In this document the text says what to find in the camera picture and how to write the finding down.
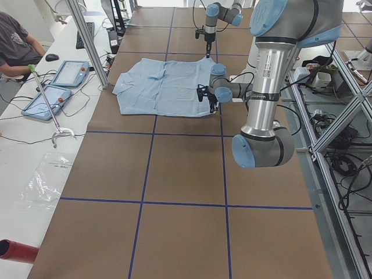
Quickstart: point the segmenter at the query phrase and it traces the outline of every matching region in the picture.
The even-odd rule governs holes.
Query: blue tape line
[[[61,196],[60,199],[65,201],[79,201],[79,202],[108,202],[108,203],[136,203],[140,204],[140,201],[126,201],[121,199],[85,199],[85,198],[69,198]]]
[[[128,27],[140,27],[140,28],[183,28],[183,29],[195,29],[195,27],[185,27],[185,26],[142,26],[142,25],[128,25]],[[225,30],[227,29],[239,29],[239,30],[250,30],[250,28],[246,28],[246,27],[226,27]]]
[[[129,53],[129,54],[166,54],[165,52],[137,52],[137,51],[119,51],[118,53]],[[205,53],[188,53],[188,52],[168,52],[168,54],[175,55],[205,55]],[[211,56],[217,56],[216,53],[211,53]],[[223,54],[219,53],[221,56],[247,56],[247,54]]]
[[[168,38],[168,45],[167,45],[167,53],[165,54],[165,61],[167,61],[167,58],[168,58],[170,37],[171,37],[171,34],[172,34],[172,26],[173,26],[173,17],[174,17],[174,8],[173,8],[173,13],[172,13],[172,21],[170,22],[169,38]]]
[[[153,201],[130,201],[124,199],[90,199],[90,198],[71,198],[61,197],[64,201],[78,201],[78,202],[107,202],[107,203],[135,203],[135,204],[149,204],[149,205],[177,205],[177,206],[200,206],[224,208],[226,205],[209,204],[209,203],[184,203],[184,202],[153,202]],[[313,210],[313,208],[306,208],[300,206],[263,206],[263,205],[227,205],[229,208],[251,208],[251,209],[283,209],[283,210]]]
[[[152,133],[142,132],[119,132],[119,131],[86,131],[91,134],[126,134],[126,135],[152,135]]]
[[[224,205],[209,204],[209,203],[184,203],[184,202],[144,202],[146,205],[177,205],[177,206],[200,206],[207,208],[224,208]]]
[[[281,210],[313,210],[298,206],[262,206],[262,205],[229,205],[230,208],[252,208],[252,209],[281,209]]]
[[[150,169],[150,162],[151,162],[151,154],[152,154],[152,148],[153,148],[153,140],[155,138],[155,130],[156,130],[156,121],[158,120],[158,116],[155,116],[155,120],[153,122],[153,129],[152,129],[152,138],[151,138],[151,144],[150,144],[150,150],[149,150],[149,158],[147,161],[147,167],[146,167],[146,175],[145,175],[145,181],[144,181],[144,188],[142,190],[142,197],[141,197],[141,206],[139,207],[139,213],[138,213],[138,220],[137,220],[137,227],[135,229],[135,237],[134,237],[134,243],[133,243],[133,249],[132,249],[132,257],[130,260],[130,267],[128,272],[128,279],[132,276],[132,270],[133,270],[133,263],[134,263],[134,255],[135,255],[135,249],[137,247],[137,239],[138,239],[138,232],[140,230],[140,222],[141,222],[141,216],[142,216],[142,208],[144,206],[144,199],[145,199],[145,192],[146,192],[146,185],[147,185],[147,178],[149,174]]]
[[[220,107],[220,116],[222,116],[222,107]],[[221,127],[221,148],[222,148],[222,167],[223,167],[223,184],[224,184],[224,195],[225,195],[225,216],[226,216],[226,237],[227,237],[227,259],[228,259],[228,277],[232,279],[233,268],[231,265],[231,247],[230,247],[230,225],[228,221],[228,198],[227,198],[227,179],[226,179],[226,160],[225,160],[225,146],[223,141],[223,122],[220,117]]]
[[[168,133],[136,133],[136,132],[115,132],[115,131],[87,131],[86,133],[92,134],[129,134],[129,135],[173,135],[173,136],[185,136],[185,137],[212,137],[219,138],[220,135],[192,135],[192,134],[168,134]]]

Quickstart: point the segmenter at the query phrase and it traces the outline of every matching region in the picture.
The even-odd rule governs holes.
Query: clear plastic bag
[[[22,191],[16,208],[53,212],[75,157],[74,154],[46,153]]]

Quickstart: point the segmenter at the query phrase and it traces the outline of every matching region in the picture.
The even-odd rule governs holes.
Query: green handle
[[[36,70],[35,70],[35,65],[29,65],[28,66],[28,68],[30,69],[30,71],[32,72],[32,73],[36,73]]]

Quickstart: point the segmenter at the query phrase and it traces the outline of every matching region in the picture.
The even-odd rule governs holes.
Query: gray t-shirt
[[[25,38],[28,32],[6,13],[0,12],[0,66],[27,66],[37,64],[41,56]]]

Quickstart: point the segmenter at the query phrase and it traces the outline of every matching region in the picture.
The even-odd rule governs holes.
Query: computer mouse
[[[58,59],[59,59],[59,56],[57,54],[53,54],[53,53],[50,53],[45,57],[45,60],[48,61],[48,62],[58,60]]]

